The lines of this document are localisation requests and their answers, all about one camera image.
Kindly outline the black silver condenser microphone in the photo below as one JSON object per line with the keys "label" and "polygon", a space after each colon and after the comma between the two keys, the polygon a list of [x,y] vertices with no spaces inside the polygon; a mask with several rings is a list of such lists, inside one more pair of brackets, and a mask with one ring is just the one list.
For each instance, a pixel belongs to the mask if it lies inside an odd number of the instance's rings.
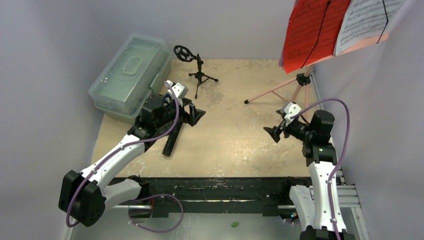
{"label": "black silver condenser microphone", "polygon": [[168,135],[168,139],[164,145],[163,151],[162,151],[162,155],[164,155],[165,157],[170,157],[174,147],[176,145],[181,127],[183,125],[183,122],[181,120],[178,120],[174,129],[170,132],[170,134]]}

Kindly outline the pink music stand tripod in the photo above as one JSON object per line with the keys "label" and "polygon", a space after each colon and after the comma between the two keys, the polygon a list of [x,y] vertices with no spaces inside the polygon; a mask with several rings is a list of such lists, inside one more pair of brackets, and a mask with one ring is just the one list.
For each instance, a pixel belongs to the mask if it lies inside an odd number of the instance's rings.
{"label": "pink music stand tripod", "polygon": [[[359,50],[359,49],[362,49],[362,48],[365,48],[365,47],[377,45],[380,42],[386,41],[388,38],[389,38],[389,33],[383,33],[379,37],[374,36],[374,37],[369,37],[369,38],[360,40],[360,41],[356,42],[355,44],[353,44],[348,49],[346,49],[343,52],[341,52],[340,54],[338,54],[337,57],[342,56],[342,55],[347,54],[347,53],[350,53],[350,52],[353,52],[353,51],[356,51],[356,50]],[[252,101],[259,99],[259,98],[261,98],[261,97],[263,97],[267,94],[274,94],[275,96],[277,96],[278,98],[280,98],[281,100],[283,100],[285,102],[293,102],[293,101],[296,100],[300,91],[302,89],[304,89],[304,101],[305,101],[306,106],[308,107],[309,106],[309,99],[308,99],[308,97],[309,97],[309,85],[312,82],[311,74],[313,73],[314,65],[316,63],[323,62],[323,61],[326,61],[326,60],[329,60],[329,59],[332,59],[332,58],[335,58],[335,57],[336,57],[336,55],[330,55],[330,56],[321,58],[320,60],[317,60],[317,61],[311,63],[310,65],[308,65],[306,67],[306,69],[303,73],[299,73],[296,77],[294,77],[294,78],[292,78],[288,81],[285,81],[285,82],[283,82],[283,83],[281,83],[281,84],[279,84],[275,87],[272,87],[272,88],[268,89],[267,91],[260,93],[257,96],[246,99],[244,101],[244,104],[247,105],[247,104],[251,103]],[[280,94],[276,93],[276,90],[281,89],[281,88],[283,88],[283,87],[285,87],[285,86],[287,86],[291,83],[294,83],[294,82],[297,83],[297,87],[295,88],[294,92],[292,93],[290,100],[287,100],[286,98],[284,98]]]}

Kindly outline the red sheet music page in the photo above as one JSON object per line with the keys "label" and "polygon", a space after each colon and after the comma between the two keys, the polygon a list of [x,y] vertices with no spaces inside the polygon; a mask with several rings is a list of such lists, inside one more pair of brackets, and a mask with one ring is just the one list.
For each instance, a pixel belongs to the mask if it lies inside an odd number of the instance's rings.
{"label": "red sheet music page", "polygon": [[334,54],[349,0],[296,0],[288,20],[279,65],[285,72]]}

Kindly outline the white sheet music page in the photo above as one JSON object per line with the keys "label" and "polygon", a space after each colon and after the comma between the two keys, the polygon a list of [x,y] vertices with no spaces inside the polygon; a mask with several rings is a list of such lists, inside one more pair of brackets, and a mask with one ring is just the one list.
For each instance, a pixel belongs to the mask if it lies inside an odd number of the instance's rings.
{"label": "white sheet music page", "polygon": [[336,39],[334,55],[338,56],[359,41],[382,38],[405,0],[352,0],[344,14]]}

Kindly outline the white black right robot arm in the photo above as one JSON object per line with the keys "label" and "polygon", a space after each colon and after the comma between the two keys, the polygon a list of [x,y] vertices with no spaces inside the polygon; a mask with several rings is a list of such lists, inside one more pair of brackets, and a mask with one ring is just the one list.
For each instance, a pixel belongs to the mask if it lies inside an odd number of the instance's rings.
{"label": "white black right robot arm", "polygon": [[338,200],[336,150],[330,143],[334,116],[325,110],[316,110],[309,123],[299,121],[295,114],[299,107],[281,111],[282,121],[274,127],[265,127],[275,142],[281,135],[302,141],[302,154],[311,177],[312,187],[289,184],[280,196],[294,204],[302,227],[301,240],[354,240],[342,217]]}

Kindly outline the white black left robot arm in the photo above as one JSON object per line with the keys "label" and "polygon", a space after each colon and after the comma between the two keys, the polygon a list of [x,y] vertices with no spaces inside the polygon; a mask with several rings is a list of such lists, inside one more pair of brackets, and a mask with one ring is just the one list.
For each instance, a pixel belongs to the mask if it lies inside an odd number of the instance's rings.
{"label": "white black left robot arm", "polygon": [[185,97],[150,96],[127,134],[112,150],[91,166],[79,172],[70,170],[63,177],[58,207],[66,213],[66,225],[90,227],[116,205],[129,201],[142,205],[154,199],[150,184],[140,176],[131,175],[116,184],[111,182],[162,137],[168,137],[164,154],[170,156],[182,124],[193,127],[205,114],[206,111],[196,108]]}

